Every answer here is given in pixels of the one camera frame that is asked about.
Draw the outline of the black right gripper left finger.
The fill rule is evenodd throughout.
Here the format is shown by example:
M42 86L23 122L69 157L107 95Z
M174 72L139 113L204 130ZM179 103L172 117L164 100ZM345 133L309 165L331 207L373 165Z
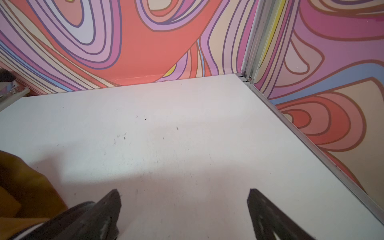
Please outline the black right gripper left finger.
M58 217L59 232L55 240L115 240L121 196L113 189L98 202L78 204Z

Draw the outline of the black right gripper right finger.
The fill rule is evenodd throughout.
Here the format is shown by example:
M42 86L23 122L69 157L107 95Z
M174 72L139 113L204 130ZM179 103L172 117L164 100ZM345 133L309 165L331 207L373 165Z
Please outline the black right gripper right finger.
M313 239L259 190L250 189L247 205L257 240Z

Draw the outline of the mustard brown trousers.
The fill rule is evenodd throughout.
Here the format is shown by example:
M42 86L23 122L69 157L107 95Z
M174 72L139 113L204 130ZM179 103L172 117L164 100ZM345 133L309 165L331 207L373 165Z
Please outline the mustard brown trousers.
M50 181L1 151L1 239L12 240L68 210Z

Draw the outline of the black leather belt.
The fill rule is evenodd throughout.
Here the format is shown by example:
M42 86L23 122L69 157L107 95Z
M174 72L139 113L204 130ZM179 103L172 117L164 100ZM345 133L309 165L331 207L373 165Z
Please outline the black leather belt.
M92 201L78 204L53 219L17 231L8 240L76 240L77 233L69 233L69 228L95 204Z

